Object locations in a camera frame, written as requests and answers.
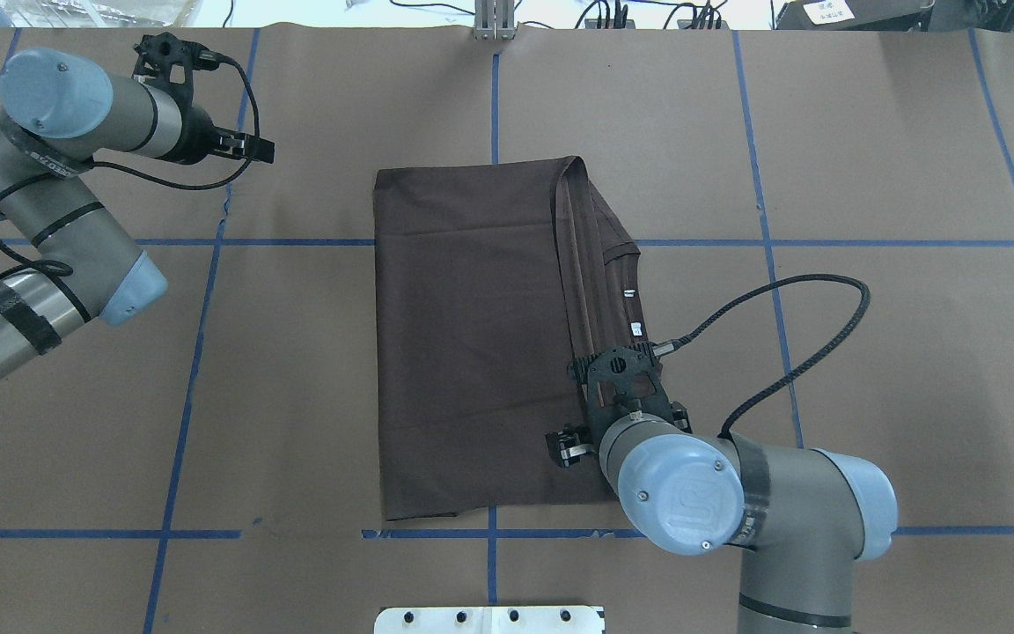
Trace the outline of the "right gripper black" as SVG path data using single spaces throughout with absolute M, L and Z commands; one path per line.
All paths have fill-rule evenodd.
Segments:
M 622 467 L 640 440 L 640 420 L 625 415 L 612 424 L 589 430 L 588 426 L 566 426 L 546 434 L 548 456 L 559 467 L 571 467 L 594 454 L 601 467 Z

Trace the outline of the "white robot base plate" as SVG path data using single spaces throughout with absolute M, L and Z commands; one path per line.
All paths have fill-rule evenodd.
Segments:
M 374 633 L 605 633 L 602 607 L 587 605 L 394 607 Z

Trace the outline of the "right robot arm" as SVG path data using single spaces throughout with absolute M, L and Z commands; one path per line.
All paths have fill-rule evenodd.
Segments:
M 561 467 L 597 457 L 628 521 L 660 549 L 743 550 L 740 633 L 850 633 L 854 566 L 884 555 L 898 529 L 890 479 L 862 457 L 695 436 L 643 412 L 546 442 Z

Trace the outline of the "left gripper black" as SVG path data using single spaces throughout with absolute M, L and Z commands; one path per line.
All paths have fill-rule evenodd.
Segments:
M 205 160 L 217 145 L 217 126 L 210 116 L 186 116 L 182 120 L 182 164 Z M 220 132 L 220 156 L 274 164 L 276 144 L 242 131 Z

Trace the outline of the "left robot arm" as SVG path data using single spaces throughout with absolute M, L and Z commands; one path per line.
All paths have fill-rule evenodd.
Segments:
M 241 170 L 275 159 L 273 142 L 213 123 L 194 74 L 242 65 L 173 33 L 136 45 L 132 76 L 85 57 L 29 48 L 0 76 L 0 380 L 92 320 L 124 324 L 168 282 L 82 177 L 115 169 L 100 150 L 190 166 L 206 157 Z

